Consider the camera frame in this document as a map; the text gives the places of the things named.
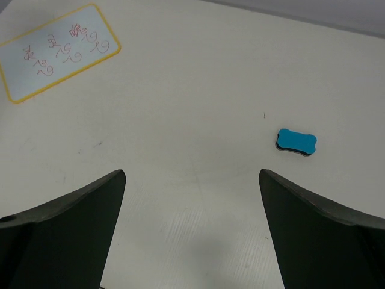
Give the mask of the blue whiteboard eraser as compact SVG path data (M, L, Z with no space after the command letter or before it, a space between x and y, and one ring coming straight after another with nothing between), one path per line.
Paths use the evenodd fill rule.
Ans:
M276 146L283 151L298 152L310 156L316 152L317 138L312 134L304 134L290 129L280 129Z

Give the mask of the yellow framed whiteboard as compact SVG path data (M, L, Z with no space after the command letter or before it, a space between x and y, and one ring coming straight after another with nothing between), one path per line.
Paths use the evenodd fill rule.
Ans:
M121 44L90 3L1 43L1 79L19 104L117 55Z

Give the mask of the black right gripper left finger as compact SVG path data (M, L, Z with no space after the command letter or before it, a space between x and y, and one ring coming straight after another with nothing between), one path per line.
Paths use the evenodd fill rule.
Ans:
M1 218L1 288L99 288L124 191L115 170Z

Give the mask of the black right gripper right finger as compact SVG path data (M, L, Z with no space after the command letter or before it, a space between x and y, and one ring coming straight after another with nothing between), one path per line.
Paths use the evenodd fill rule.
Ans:
M285 288L384 288L384 219L259 174Z

